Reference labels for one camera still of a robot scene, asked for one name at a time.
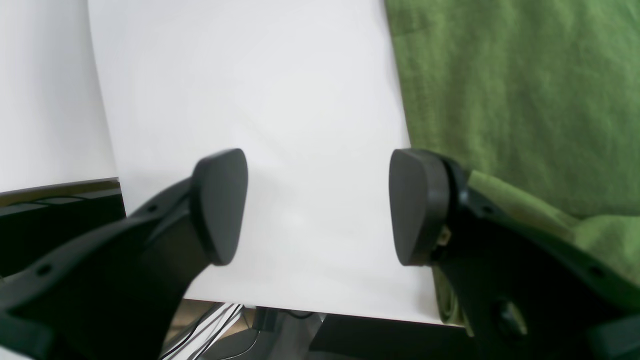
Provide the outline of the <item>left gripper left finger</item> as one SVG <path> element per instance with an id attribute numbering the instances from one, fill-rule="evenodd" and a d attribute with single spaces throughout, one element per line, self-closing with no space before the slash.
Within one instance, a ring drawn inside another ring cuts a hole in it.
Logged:
<path id="1" fill-rule="evenodd" d="M 192 281 L 233 260 L 249 168 L 240 148 L 126 218 L 50 251 L 1 288 L 1 346 L 35 360 L 157 360 Z"/>

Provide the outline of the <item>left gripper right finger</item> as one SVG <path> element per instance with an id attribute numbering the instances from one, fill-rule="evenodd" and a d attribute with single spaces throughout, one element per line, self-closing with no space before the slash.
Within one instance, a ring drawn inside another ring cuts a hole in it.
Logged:
<path id="1" fill-rule="evenodd" d="M 467 186 L 457 162 L 396 149 L 389 166 L 395 251 L 439 269 L 487 360 L 637 360 L 636 285 Z"/>

